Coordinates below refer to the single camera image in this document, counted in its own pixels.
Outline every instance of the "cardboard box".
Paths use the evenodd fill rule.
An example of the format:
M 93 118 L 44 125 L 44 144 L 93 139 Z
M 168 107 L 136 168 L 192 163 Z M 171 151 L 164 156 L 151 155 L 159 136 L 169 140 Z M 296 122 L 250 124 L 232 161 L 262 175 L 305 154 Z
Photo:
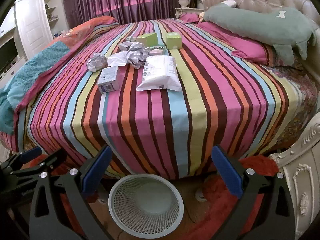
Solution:
M 130 49 L 130 46 L 132 44 L 133 44 L 133 42 L 131 42 L 131 41 L 125 41 L 125 42 L 119 44 L 119 49 L 121 51 L 126 51 L 126 50 Z
M 167 49 L 182 49 L 182 38 L 179 33 L 166 34 Z
M 97 85 L 100 93 L 104 94 L 120 88 L 119 67 L 106 67 L 102 69 Z
M 143 43 L 146 47 L 152 47 L 158 45 L 158 35 L 156 33 L 145 33 L 139 37 L 136 37 L 136 41 Z

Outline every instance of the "green box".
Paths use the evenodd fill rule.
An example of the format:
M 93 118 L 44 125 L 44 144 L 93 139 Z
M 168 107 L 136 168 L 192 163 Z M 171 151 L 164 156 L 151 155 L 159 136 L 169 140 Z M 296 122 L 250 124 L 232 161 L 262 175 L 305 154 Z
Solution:
M 158 45 L 158 36 L 156 33 L 145 33 L 139 37 L 136 37 L 136 41 L 143 43 L 146 47 L 152 47 Z
M 182 38 L 179 33 L 166 34 L 167 49 L 182 49 Z

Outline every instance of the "blue clamp pad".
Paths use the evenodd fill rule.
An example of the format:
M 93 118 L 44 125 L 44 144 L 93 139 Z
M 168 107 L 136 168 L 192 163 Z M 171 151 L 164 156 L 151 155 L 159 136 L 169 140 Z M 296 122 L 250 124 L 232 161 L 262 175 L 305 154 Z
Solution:
M 33 149 L 28 150 L 24 153 L 20 153 L 19 154 L 19 162 L 26 164 L 26 163 L 32 161 L 33 159 L 37 158 L 38 156 L 40 156 L 41 153 L 42 153 L 42 150 L 40 147 L 33 148 Z
M 219 146 L 212 148 L 211 158 L 229 192 L 240 199 L 243 194 L 242 179 Z
M 93 195 L 97 190 L 98 185 L 102 179 L 102 176 L 106 172 L 110 162 L 112 160 L 112 150 L 109 146 L 103 147 L 98 156 L 93 160 L 94 163 L 91 165 L 85 176 L 82 179 L 82 191 L 81 194 L 84 198 Z

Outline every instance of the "black clamp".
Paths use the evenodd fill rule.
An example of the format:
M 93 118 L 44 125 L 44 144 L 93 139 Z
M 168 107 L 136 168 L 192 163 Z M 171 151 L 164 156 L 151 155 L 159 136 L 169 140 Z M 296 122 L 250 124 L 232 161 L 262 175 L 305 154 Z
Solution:
M 53 171 L 66 160 L 67 153 L 60 149 L 49 155 L 40 164 L 22 169 L 23 164 L 30 162 L 41 154 L 41 148 L 36 147 L 21 154 L 15 154 L 1 164 L 0 168 L 0 201 L 2 205 L 15 205 L 18 202 L 32 198 L 39 173 Z
M 65 175 L 52 177 L 45 171 L 40 174 L 31 205 L 31 240 L 112 240 L 85 201 L 97 189 L 111 158 L 111 148 L 104 146 L 97 156 L 87 160 L 79 170 L 74 168 Z M 57 196 L 61 192 L 66 193 L 86 238 L 65 225 L 68 219 L 61 212 L 64 208 Z
M 219 146 L 212 149 L 212 161 L 230 193 L 238 197 L 236 206 L 212 240 L 292 240 L 295 238 L 293 204 L 282 173 L 262 176 L 229 158 Z M 252 229 L 240 235 L 258 194 L 264 194 Z

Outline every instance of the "white plastic bag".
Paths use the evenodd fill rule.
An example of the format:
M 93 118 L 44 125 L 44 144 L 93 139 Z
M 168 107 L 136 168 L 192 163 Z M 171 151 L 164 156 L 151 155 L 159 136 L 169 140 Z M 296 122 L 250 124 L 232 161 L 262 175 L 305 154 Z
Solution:
M 143 68 L 142 82 L 137 91 L 166 88 L 181 91 L 176 60 L 171 56 L 147 57 Z
M 112 54 L 108 57 L 108 66 L 125 66 L 128 63 L 127 51 L 121 51 L 119 53 Z
M 97 72 L 107 66 L 107 58 L 101 53 L 94 53 L 87 61 L 87 68 L 92 72 Z

